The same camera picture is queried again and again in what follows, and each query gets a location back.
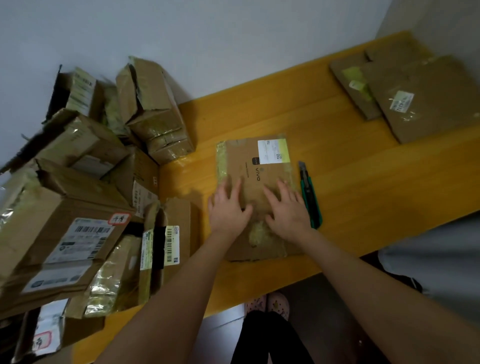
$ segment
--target red-bordered sticker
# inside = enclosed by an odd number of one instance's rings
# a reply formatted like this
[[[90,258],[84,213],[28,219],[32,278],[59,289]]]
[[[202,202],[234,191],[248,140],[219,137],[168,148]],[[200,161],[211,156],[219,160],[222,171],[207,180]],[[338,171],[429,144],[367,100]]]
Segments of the red-bordered sticker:
[[[126,212],[116,212],[112,215],[110,220],[108,220],[109,225],[124,225],[130,220],[130,214]]]
[[[36,352],[37,350],[48,348],[51,343],[52,343],[52,332],[51,331],[41,332],[39,334],[36,334],[33,337],[32,350]]]

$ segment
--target pink shoe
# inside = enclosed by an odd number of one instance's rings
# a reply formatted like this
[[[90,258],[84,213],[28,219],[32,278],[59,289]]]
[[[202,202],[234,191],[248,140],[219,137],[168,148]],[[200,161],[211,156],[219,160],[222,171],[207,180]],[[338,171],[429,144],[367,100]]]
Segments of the pink shoe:
[[[290,305],[287,298],[280,292],[272,292],[267,298],[267,312],[276,312],[288,321],[290,316]]]
[[[267,295],[264,294],[263,296],[255,298],[254,300],[251,300],[250,302],[247,302],[245,304],[245,315],[247,315],[247,313],[249,313],[250,311],[265,312],[266,307],[267,307]]]

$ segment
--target forearm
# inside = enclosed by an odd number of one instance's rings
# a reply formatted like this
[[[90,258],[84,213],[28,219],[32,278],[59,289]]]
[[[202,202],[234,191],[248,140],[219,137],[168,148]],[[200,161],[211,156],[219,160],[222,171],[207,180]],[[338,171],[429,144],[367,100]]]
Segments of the forearm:
[[[120,331],[96,361],[184,363],[195,341],[230,237],[210,235],[173,279]]]
[[[316,231],[300,245],[392,363],[480,362],[480,333],[457,315]]]

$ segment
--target wooden surface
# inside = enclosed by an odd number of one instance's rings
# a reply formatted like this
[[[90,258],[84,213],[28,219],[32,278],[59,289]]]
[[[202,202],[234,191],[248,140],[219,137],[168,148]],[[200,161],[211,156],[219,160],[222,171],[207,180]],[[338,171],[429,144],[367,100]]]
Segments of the wooden surface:
[[[197,204],[205,239],[217,142],[285,133],[292,163],[304,161],[312,177],[320,231],[357,256],[478,210],[480,125],[399,145],[384,120],[362,119],[329,72],[330,60],[364,47],[182,104],[196,152],[161,168],[161,199]],[[306,256],[223,262],[206,315],[318,272]],[[73,363],[94,361],[138,309],[107,317],[103,331],[75,345]]]

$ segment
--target gray fabric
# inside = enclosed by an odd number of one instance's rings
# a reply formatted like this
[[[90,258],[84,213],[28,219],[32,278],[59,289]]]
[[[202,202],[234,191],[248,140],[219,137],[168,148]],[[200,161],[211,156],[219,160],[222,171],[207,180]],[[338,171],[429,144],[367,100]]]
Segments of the gray fabric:
[[[480,213],[403,239],[378,253],[384,269],[480,327]]]

